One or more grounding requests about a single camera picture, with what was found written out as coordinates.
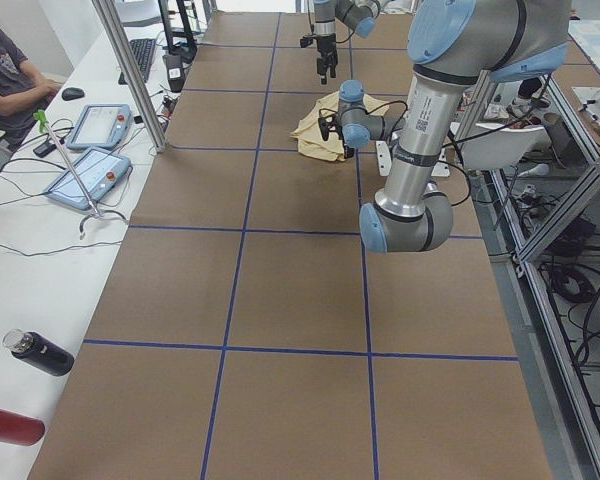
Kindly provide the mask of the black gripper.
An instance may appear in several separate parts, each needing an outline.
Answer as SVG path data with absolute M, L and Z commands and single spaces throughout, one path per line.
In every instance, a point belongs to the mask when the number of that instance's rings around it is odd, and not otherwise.
M 340 142 L 343 141 L 342 124 L 338 112 L 331 110 L 320 110 L 318 113 L 318 127 L 321 138 L 324 142 L 327 142 L 332 134 L 336 135 Z M 345 159 L 349 159 L 354 156 L 353 148 L 345 145 L 343 149 Z
M 307 48 L 313 43 L 316 44 L 318 58 L 316 59 L 316 71 L 320 78 L 321 84 L 327 83 L 327 73 L 330 78 L 337 77 L 337 46 L 336 34 L 307 34 L 300 38 L 300 47 Z

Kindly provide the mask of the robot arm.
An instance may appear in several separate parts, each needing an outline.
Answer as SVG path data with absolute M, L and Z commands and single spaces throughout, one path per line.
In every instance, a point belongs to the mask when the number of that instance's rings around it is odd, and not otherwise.
M 339 63 L 337 51 L 336 21 L 343 23 L 352 34 L 366 38 L 373 31 L 377 17 L 389 1 L 364 0 L 316 0 L 312 1 L 313 20 L 309 21 L 310 32 L 300 39 L 300 47 L 316 44 L 318 57 L 316 73 L 320 83 L 326 85 L 335 78 Z
M 464 91 L 483 71 L 509 82 L 558 69 L 567 53 L 570 11 L 568 1 L 426 1 L 408 35 L 415 89 L 405 119 L 371 114 L 360 82 L 341 85 L 337 110 L 318 120 L 324 139 L 336 134 L 351 156 L 372 140 L 389 142 L 399 134 L 384 187 L 360 209 L 367 250 L 419 252 L 444 243 L 452 205 L 431 174 Z

